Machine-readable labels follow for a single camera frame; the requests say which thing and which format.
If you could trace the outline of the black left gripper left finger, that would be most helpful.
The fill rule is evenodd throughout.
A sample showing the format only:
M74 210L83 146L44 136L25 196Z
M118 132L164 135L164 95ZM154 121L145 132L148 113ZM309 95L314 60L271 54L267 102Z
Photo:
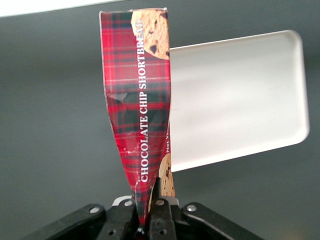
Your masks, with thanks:
M116 198L106 211L107 240L134 240L138 225L137 207L131 196Z

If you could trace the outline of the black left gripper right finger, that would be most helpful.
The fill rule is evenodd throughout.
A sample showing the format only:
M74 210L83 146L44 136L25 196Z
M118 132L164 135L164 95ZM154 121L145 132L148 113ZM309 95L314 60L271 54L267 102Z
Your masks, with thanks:
M178 205L177 198L162 196L162 180L157 177L151 194L149 211L148 237L150 240L177 240L171 207Z

